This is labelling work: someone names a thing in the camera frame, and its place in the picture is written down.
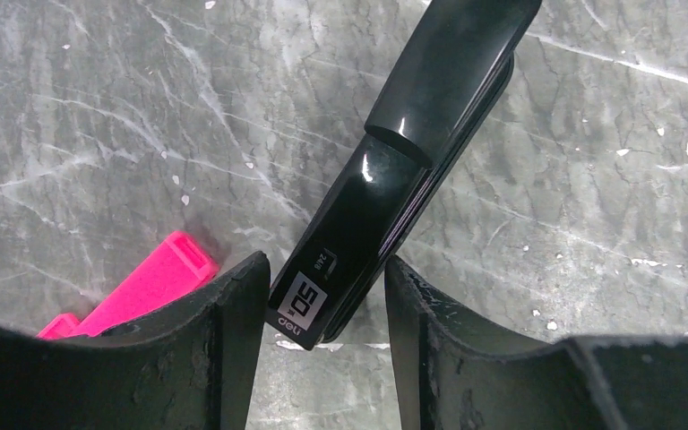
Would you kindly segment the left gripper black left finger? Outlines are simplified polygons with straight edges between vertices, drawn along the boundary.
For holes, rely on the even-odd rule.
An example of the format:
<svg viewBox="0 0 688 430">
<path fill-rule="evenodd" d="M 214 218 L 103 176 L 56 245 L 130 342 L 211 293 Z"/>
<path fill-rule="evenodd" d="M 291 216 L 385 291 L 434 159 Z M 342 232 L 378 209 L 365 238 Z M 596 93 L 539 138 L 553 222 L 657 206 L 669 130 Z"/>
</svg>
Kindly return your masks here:
<svg viewBox="0 0 688 430">
<path fill-rule="evenodd" d="M 242 429 L 271 267 L 255 252 L 97 337 L 0 327 L 0 429 Z"/>
</svg>

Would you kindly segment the pink plastic staple remover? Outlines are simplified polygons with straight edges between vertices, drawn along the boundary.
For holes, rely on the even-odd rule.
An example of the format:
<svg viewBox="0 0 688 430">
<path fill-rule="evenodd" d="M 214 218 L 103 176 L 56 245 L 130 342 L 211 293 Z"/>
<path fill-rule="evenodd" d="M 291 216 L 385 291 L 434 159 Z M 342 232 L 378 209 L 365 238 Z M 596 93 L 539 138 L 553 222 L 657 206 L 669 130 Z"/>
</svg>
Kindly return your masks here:
<svg viewBox="0 0 688 430">
<path fill-rule="evenodd" d="M 59 340 L 98 336 L 121 323 L 154 312 L 208 283 L 219 265 L 183 231 L 165 238 L 84 319 L 65 313 L 55 317 L 38 337 Z"/>
</svg>

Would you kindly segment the black stapler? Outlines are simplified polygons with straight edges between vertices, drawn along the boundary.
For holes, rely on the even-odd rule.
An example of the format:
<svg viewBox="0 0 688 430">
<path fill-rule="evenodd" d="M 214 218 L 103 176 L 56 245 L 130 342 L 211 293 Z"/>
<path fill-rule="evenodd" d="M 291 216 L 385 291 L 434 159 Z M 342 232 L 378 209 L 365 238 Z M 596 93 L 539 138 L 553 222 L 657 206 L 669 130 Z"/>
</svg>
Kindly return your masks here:
<svg viewBox="0 0 688 430">
<path fill-rule="evenodd" d="M 539 9 L 532 0 L 427 6 L 272 286 L 269 325 L 308 350 L 340 335 L 500 98 Z"/>
</svg>

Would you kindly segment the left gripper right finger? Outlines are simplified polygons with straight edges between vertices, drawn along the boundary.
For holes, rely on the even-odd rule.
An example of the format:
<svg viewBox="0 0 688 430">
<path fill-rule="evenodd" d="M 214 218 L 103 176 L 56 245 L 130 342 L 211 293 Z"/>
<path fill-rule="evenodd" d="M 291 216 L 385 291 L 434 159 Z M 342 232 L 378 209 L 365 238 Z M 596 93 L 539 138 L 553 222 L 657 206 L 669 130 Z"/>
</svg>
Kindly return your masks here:
<svg viewBox="0 0 688 430">
<path fill-rule="evenodd" d="M 405 429 L 688 429 L 688 336 L 504 328 L 399 257 L 384 272 Z"/>
</svg>

